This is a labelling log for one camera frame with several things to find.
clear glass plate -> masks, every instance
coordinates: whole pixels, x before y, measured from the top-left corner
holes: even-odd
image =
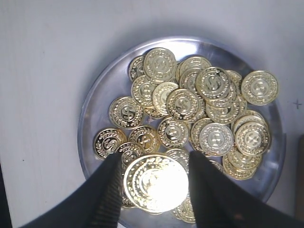
[[[102,128],[114,127],[108,117],[111,102],[121,96],[131,96],[132,83],[127,73],[130,62],[136,56],[155,47],[171,50],[178,61],[189,55],[202,55],[213,66],[237,71],[243,77],[253,70],[248,63],[232,54],[228,47],[203,38],[184,36],[158,38],[123,53],[94,82],[82,108],[78,127],[78,150],[85,178],[89,178],[102,162],[93,151],[93,139],[96,133]],[[266,202],[276,187],[281,174],[285,157],[286,135],[282,126],[278,101],[266,106],[249,105],[248,108],[259,111],[266,118],[272,134],[272,144],[269,152],[264,154],[263,161],[253,178],[244,181],[232,179],[232,181],[253,196]],[[150,124],[156,127],[158,123],[159,121],[153,121]],[[187,145],[186,148],[192,150],[190,145]],[[195,227],[194,224],[177,220],[171,212],[150,215],[140,209],[125,208],[121,211],[120,223],[127,228]]]

white table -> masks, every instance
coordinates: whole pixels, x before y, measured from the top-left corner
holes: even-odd
[[[279,79],[287,152],[271,206],[293,214],[304,131],[302,0],[0,0],[0,161],[14,227],[84,182],[77,124],[101,70],[132,46],[192,35],[231,46]]]

pile of coins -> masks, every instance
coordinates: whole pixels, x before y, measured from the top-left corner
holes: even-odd
[[[112,102],[109,118],[117,128],[96,135],[96,155],[105,159],[111,153],[122,153],[124,207],[137,206],[154,215],[172,210],[177,219],[195,223],[185,191],[187,142],[207,157],[222,157],[222,164],[210,161],[227,176],[251,178],[271,145],[271,135],[266,120],[248,110],[247,103],[274,101],[278,82],[267,71],[254,71],[243,79],[235,71],[212,66],[202,56],[178,63],[170,50],[160,47],[136,57],[128,75],[132,97]],[[142,125],[145,115],[161,119],[157,129]],[[122,129],[132,129],[128,138]],[[167,151],[160,152],[161,145]],[[164,172],[180,182],[171,183],[181,189],[175,201],[165,193],[166,188],[162,188],[163,202],[157,194],[157,186],[169,181],[162,177]]]

white surface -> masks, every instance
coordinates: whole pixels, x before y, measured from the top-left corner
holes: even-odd
[[[288,149],[269,204],[293,214],[304,132],[304,105],[293,104],[304,103],[303,13],[302,0],[0,0],[0,161],[13,226],[84,182],[77,124],[101,70],[166,35],[215,39],[277,75]]]

